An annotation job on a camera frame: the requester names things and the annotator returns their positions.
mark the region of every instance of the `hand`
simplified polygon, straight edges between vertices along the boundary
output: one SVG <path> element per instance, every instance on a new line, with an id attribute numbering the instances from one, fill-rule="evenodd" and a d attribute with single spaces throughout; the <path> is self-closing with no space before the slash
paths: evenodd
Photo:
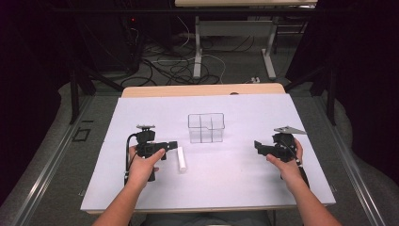
<path id="1" fill-rule="evenodd" d="M 129 148 L 129 155 L 135 156 L 136 147 Z M 140 191 L 146 186 L 147 181 L 152 173 L 155 163 L 162 158 L 165 154 L 165 149 L 160 149 L 158 152 L 154 153 L 149 158 L 141 158 L 136 155 L 133 158 L 132 166 L 129 169 L 129 180 L 127 181 L 127 186 L 134 186 Z"/>
<path id="2" fill-rule="evenodd" d="M 302 163 L 302 155 L 303 155 L 302 145 L 299 143 L 297 139 L 295 139 L 295 145 L 296 145 L 296 157 Z M 277 159 L 272 154 L 268 154 L 266 156 L 266 159 L 267 161 L 269 161 L 279 169 L 282 179 L 285 181 L 287 188 L 291 192 L 293 192 L 293 188 L 295 185 L 304 182 L 300 174 L 299 168 L 296 164 L 296 161 L 294 159 L 287 163 L 284 163 L 279 159 Z"/>

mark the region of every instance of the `gray floor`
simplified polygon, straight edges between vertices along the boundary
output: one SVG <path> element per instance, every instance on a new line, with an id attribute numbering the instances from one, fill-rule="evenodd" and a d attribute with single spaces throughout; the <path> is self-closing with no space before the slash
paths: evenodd
<path id="1" fill-rule="evenodd" d="M 251 39 L 248 39 L 240 47 L 244 50 L 251 46 L 245 52 L 215 51 L 215 49 L 231 50 L 245 39 L 246 37 L 225 37 L 206 40 L 203 43 L 204 47 L 207 44 L 207 46 L 213 46 L 203 53 L 212 55 L 203 60 L 209 73 L 222 75 L 222 82 L 225 84 L 246 83 L 254 76 L 259 76 L 263 83 L 272 82 L 266 76 L 259 40 L 255 39 L 251 46 Z M 279 38 L 278 52 L 272 56 L 278 75 L 277 82 L 287 83 L 284 75 L 299 39 L 298 36 Z M 185 48 L 177 48 L 176 51 L 189 52 Z M 159 60 L 157 56 L 149 58 L 152 61 Z M 170 57 L 162 56 L 160 59 L 170 59 Z M 149 68 L 142 65 L 136 76 L 149 76 L 149 74 Z M 165 85 L 168 81 L 159 74 L 155 74 L 153 79 L 158 85 Z M 125 85 L 133 86 L 142 82 L 142 80 L 132 80 Z M 59 91 L 63 100 L 56 120 L 20 182 L 1 206 L 1 225 L 90 225 L 95 220 L 96 216 L 91 216 L 79 209 L 119 95 L 102 83 L 96 82 L 96 87 L 98 88 L 96 96 L 81 97 L 82 108 L 86 111 L 73 126 L 68 125 L 71 118 L 68 85 Z M 327 124 L 326 117 L 320 110 L 320 103 L 324 102 L 324 98 L 311 97 L 308 88 L 309 84 L 305 84 L 290 93 L 327 180 L 335 190 L 334 196 L 337 203 L 329 206 L 328 209 L 343 225 L 378 225 L 365 211 L 364 204 L 359 198 L 359 191 L 355 189 L 356 187 L 354 188 L 354 181 L 348 176 L 348 169 L 343 165 L 341 147 L 334 137 L 336 135 L 331 132 L 330 125 Z M 346 147 L 350 148 L 350 121 L 339 103 L 337 103 L 336 115 L 338 125 L 335 129 L 338 130 Z M 90 131 L 85 142 L 73 141 L 73 136 L 79 128 Z M 399 202 L 398 186 L 378 170 L 353 157 L 385 224 L 399 225 L 399 217 L 395 215 L 399 213 L 399 207 L 396 205 Z M 49 168 L 52 174 L 43 174 L 43 170 Z M 48 184 L 44 184 L 43 190 L 38 192 L 34 188 L 42 185 L 40 181 L 43 180 L 47 180 Z M 144 217 L 135 215 L 134 225 L 138 225 Z M 301 225 L 296 209 L 277 211 L 277 219 L 278 225 Z"/>

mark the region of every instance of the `desk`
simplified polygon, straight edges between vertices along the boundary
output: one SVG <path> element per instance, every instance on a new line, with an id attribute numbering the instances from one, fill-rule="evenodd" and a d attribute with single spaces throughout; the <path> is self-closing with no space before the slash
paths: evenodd
<path id="1" fill-rule="evenodd" d="M 315 5 L 317 0 L 175 0 L 176 7 L 283 7 Z M 271 80 L 276 79 L 276 73 L 270 58 L 273 41 L 276 36 L 279 18 L 272 21 L 200 21 L 196 17 L 196 59 L 193 77 L 200 78 L 202 62 L 201 36 L 259 36 L 267 37 L 266 48 L 262 49 L 264 65 Z"/>
<path id="2" fill-rule="evenodd" d="M 226 125 L 223 142 L 190 143 L 188 114 L 220 112 Z M 295 206 L 279 171 L 257 154 L 253 141 L 272 145 L 274 128 L 290 125 L 303 130 L 303 125 L 281 85 L 251 84 L 126 89 L 115 109 L 81 210 L 103 212 L 123 188 L 126 138 L 139 132 L 136 125 L 143 123 L 156 126 L 155 141 L 179 142 L 184 148 L 187 171 L 179 172 L 177 151 L 170 150 L 168 159 L 156 164 L 160 171 L 141 193 L 137 212 Z M 309 139 L 296 137 L 305 149 L 304 168 L 311 190 L 321 203 L 335 203 Z"/>

